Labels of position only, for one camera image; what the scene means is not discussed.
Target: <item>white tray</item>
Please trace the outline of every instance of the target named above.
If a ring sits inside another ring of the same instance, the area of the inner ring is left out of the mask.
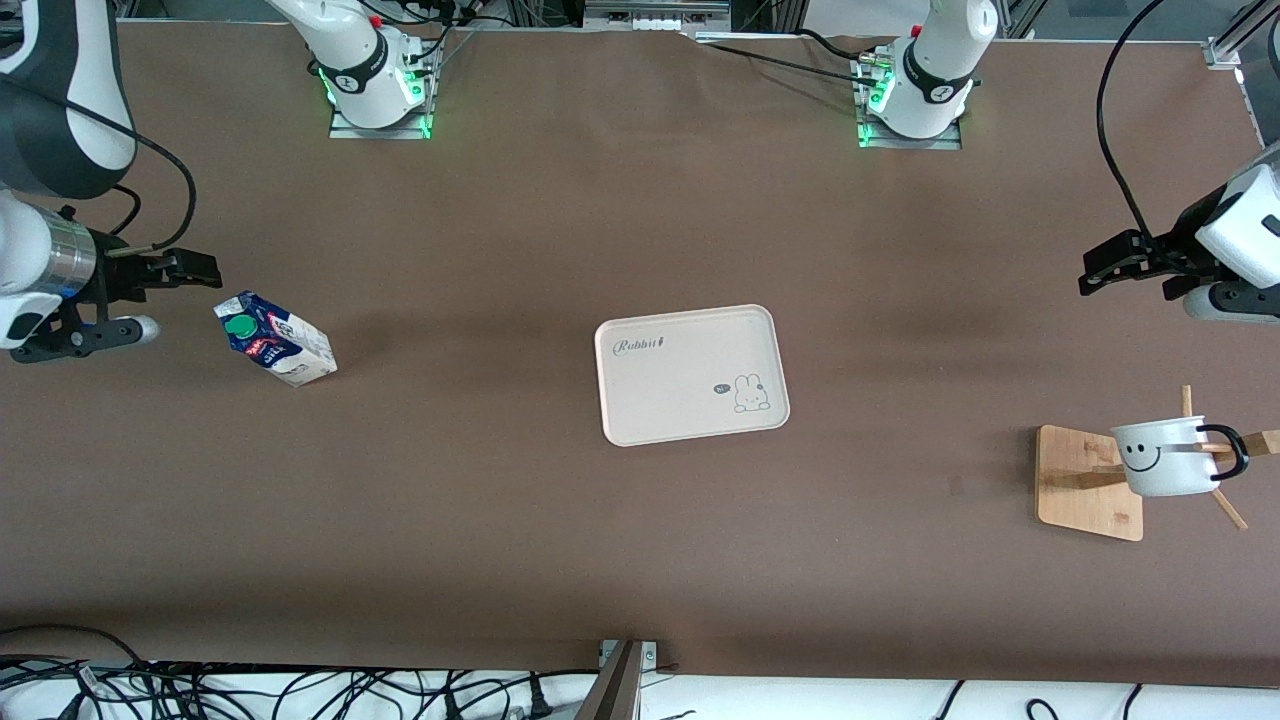
[[[609,320],[595,331],[604,437],[623,447],[768,430],[791,414],[759,305]]]

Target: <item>wooden mug stand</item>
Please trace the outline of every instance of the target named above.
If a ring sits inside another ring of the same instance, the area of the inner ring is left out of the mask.
[[[1192,413],[1192,387],[1183,386],[1183,416]],[[1280,454],[1280,430],[1244,436],[1249,457]],[[1231,460],[1225,443],[1201,443],[1215,460]],[[1244,519],[1221,491],[1213,500],[1240,530]],[[1125,541],[1142,539],[1142,497],[1129,489],[1120,450],[1111,436],[1042,425],[1036,433],[1036,516],[1050,525]]]

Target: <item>smiley face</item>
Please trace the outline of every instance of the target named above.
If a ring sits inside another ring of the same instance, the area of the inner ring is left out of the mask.
[[[1160,464],[1160,448],[1146,443],[1126,445],[1120,448],[1120,460],[1134,473],[1146,473]]]

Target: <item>white mug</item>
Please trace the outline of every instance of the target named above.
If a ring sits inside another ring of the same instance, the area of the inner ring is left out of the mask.
[[[1221,433],[1231,445],[1235,465],[1217,471],[1212,452],[1197,451],[1211,432]],[[1216,489],[1221,480],[1234,478],[1249,466],[1240,433],[1226,425],[1206,424],[1203,415],[1153,420],[1111,428],[1120,448],[1129,489],[1143,497],[1196,495]]]

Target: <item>green bottle cap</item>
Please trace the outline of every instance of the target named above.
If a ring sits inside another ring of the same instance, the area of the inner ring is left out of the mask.
[[[223,323],[223,327],[227,328],[227,332],[241,340],[248,340],[257,332],[257,323],[250,315],[236,315]]]

